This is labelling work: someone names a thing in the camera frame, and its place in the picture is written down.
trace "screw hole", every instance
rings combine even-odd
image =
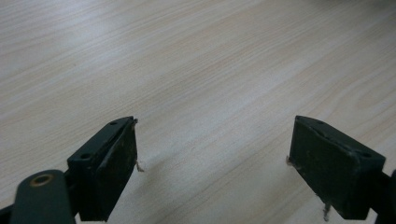
[[[35,177],[31,182],[30,186],[32,187],[41,187],[48,184],[53,178],[53,175],[40,175]]]
[[[84,154],[82,154],[81,156],[80,156],[80,158],[82,158],[83,160],[87,160],[87,159],[89,159],[91,157],[91,154],[90,153],[84,153]]]

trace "black plastic part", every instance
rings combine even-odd
[[[137,160],[136,123],[134,117],[108,123],[67,160],[81,220],[108,220]]]
[[[385,157],[320,120],[297,116],[290,162],[344,219],[364,220]]]
[[[0,223],[9,223],[11,219],[13,205],[7,206],[0,210]]]
[[[382,174],[370,194],[372,208],[378,213],[375,224],[396,223],[396,171],[391,177]]]
[[[18,186],[11,224],[74,224],[64,173],[48,170],[31,175]]]

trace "light wood table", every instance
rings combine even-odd
[[[325,223],[286,165],[295,115],[396,168],[392,0],[0,3],[0,206],[113,119],[145,173],[108,223]],[[335,212],[329,223],[344,221]]]

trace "wood grain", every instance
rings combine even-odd
[[[395,27],[391,0],[3,1],[0,206],[134,115],[146,172],[109,223],[325,223],[285,163],[294,116],[382,153],[390,174]]]

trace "wooden surface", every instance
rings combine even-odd
[[[382,153],[389,175],[395,28],[392,0],[2,1],[0,206],[133,115],[146,172],[108,223],[325,223],[285,163],[294,116]]]

